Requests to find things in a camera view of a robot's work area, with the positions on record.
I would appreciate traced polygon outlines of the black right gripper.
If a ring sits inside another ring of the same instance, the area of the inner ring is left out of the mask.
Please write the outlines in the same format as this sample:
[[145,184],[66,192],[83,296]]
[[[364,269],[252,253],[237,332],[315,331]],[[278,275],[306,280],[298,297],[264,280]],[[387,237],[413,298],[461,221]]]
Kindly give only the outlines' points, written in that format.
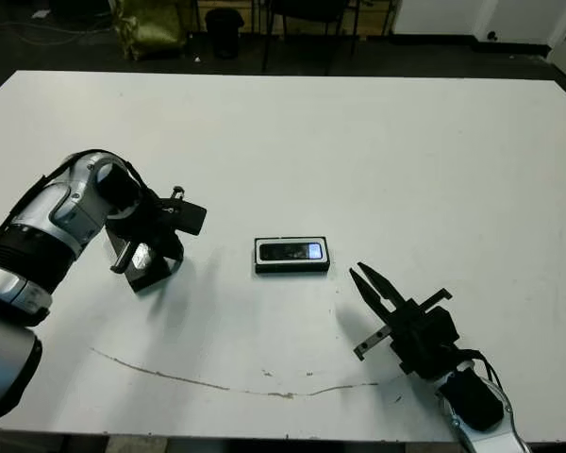
[[[401,370],[421,378],[440,378],[451,372],[462,357],[456,346],[459,335],[452,317],[438,304],[452,295],[444,288],[438,290],[425,302],[405,300],[395,287],[371,266],[359,262],[358,267],[373,287],[354,269],[349,273],[368,307],[385,323],[376,333],[354,349],[362,361],[365,354],[386,338],[400,361]],[[397,310],[391,313],[381,303],[380,295],[390,301]]]

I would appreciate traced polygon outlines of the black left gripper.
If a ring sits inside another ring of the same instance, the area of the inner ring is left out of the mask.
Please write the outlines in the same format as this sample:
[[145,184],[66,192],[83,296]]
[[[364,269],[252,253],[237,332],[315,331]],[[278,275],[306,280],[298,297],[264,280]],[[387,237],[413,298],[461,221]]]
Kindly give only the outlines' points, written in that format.
[[108,218],[107,233],[125,242],[115,263],[110,267],[113,273],[123,273],[141,243],[153,248],[162,257],[183,260],[184,246],[175,233],[176,209],[166,202],[181,201],[184,197],[182,187],[174,187],[169,198],[159,198],[153,191],[146,190],[141,203],[127,217]]

